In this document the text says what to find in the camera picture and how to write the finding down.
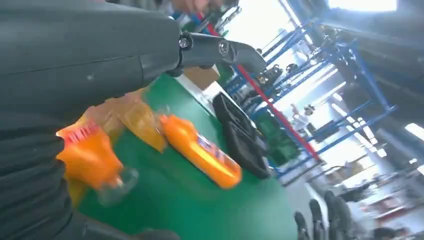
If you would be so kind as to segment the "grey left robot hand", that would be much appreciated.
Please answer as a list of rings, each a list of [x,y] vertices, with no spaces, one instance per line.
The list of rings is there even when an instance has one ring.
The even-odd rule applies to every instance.
[[[56,132],[162,73],[217,62],[255,74],[266,67],[253,47],[181,33],[158,11],[101,0],[1,1],[1,239],[130,240],[73,210]]]

